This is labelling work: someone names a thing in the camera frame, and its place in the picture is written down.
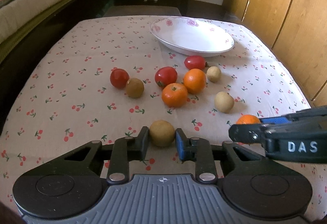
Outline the small tan longan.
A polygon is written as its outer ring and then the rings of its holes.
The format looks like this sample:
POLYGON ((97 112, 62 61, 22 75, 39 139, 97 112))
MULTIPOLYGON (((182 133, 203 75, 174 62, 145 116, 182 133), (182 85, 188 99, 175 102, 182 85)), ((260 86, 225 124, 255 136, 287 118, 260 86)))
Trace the small tan longan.
POLYGON ((218 67, 211 66, 207 69, 206 75, 210 82, 216 83, 220 80, 222 72, 218 67))

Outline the wooden wardrobe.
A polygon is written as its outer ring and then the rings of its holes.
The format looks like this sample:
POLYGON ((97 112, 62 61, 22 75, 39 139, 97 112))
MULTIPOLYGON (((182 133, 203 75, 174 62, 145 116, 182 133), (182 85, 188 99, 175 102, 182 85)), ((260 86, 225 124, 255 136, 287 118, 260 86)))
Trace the wooden wardrobe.
POLYGON ((290 70, 314 106, 326 105, 326 0, 223 0, 290 70))

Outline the brown longan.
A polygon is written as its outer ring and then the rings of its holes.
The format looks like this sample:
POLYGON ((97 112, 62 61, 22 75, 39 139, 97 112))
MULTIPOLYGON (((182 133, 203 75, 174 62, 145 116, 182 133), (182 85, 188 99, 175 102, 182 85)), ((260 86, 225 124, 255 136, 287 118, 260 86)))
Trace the brown longan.
POLYGON ((126 83, 126 94, 130 98, 140 98, 144 92, 144 84, 137 78, 130 78, 126 83))

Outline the white floral plate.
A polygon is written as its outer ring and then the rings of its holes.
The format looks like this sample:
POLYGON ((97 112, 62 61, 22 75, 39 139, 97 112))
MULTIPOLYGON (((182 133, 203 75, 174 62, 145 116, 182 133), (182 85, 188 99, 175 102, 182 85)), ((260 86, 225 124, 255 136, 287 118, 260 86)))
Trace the white floral plate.
POLYGON ((153 22, 150 31, 164 46, 187 56, 215 57, 234 47, 228 32, 204 19, 165 17, 153 22))

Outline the brown low stool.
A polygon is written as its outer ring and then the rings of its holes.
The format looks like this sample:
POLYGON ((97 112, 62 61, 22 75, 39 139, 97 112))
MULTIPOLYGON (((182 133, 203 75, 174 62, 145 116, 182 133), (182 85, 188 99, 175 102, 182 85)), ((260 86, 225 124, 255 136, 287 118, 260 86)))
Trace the brown low stool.
POLYGON ((181 13, 176 7, 132 5, 113 6, 104 14, 104 17, 118 16, 181 16, 181 13))

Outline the small orange tangerine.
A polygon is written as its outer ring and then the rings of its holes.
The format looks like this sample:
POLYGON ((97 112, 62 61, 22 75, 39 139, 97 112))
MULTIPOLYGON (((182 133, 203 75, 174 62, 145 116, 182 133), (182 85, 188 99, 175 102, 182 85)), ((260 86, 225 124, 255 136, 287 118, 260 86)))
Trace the small orange tangerine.
MULTIPOLYGON (((259 120, 259 118, 257 118, 254 115, 242 115, 237 121, 236 121, 237 125, 247 125, 247 124, 261 124, 261 121, 259 120)), ((251 138, 253 140, 257 139, 257 135, 254 134, 254 138, 253 136, 251 136, 251 138)), ((244 144, 243 141, 241 141, 241 139, 237 140, 238 143, 244 144)))

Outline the red cherry tomato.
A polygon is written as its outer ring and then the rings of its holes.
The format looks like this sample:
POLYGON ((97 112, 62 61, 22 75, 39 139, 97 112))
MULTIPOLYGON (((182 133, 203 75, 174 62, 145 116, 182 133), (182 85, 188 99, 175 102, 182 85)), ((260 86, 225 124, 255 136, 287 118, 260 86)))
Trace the red cherry tomato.
POLYGON ((127 71, 120 68, 114 69, 110 75, 111 85, 117 89, 124 89, 129 79, 127 71))
POLYGON ((155 74, 155 82, 161 88, 164 88, 171 83, 175 83, 177 78, 177 71, 173 67, 162 67, 155 74))

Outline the oval red tomato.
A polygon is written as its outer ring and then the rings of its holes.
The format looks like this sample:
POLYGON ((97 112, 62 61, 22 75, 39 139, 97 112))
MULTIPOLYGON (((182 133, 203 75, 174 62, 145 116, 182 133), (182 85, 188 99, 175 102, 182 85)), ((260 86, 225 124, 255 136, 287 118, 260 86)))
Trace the oval red tomato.
POLYGON ((184 65, 187 69, 200 69, 204 70, 207 67, 207 62, 201 56, 188 56, 185 61, 184 65))

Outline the pale tan longan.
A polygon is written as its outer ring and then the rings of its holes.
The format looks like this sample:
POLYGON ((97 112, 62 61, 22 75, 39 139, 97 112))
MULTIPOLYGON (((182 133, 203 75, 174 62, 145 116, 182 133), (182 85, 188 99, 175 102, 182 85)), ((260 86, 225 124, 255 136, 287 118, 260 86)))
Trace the pale tan longan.
POLYGON ((215 108, 221 113, 229 113, 234 107, 234 99, 227 92, 219 92, 214 98, 215 108))

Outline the orange tangerine front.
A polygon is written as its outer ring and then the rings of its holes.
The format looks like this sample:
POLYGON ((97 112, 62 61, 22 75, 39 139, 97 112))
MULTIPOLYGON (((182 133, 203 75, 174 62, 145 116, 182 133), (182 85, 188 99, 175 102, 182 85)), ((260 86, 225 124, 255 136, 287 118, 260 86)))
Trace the orange tangerine front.
POLYGON ((179 108, 187 102, 188 91, 183 84, 171 83, 164 87, 161 98, 168 107, 179 108))

